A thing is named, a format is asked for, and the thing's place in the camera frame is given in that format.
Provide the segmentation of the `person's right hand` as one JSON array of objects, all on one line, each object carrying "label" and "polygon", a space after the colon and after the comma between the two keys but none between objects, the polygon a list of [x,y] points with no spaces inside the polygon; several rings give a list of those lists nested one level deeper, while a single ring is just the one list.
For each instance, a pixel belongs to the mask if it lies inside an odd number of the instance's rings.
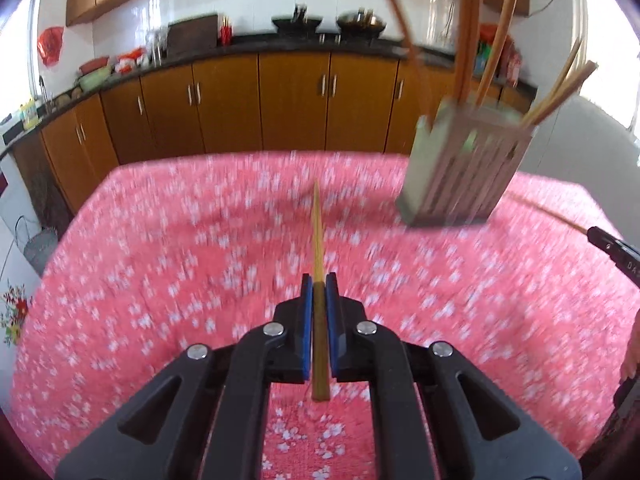
[{"label": "person's right hand", "polygon": [[620,381],[632,379],[637,375],[640,362],[640,320],[636,316],[626,347],[623,363],[620,366]]}]

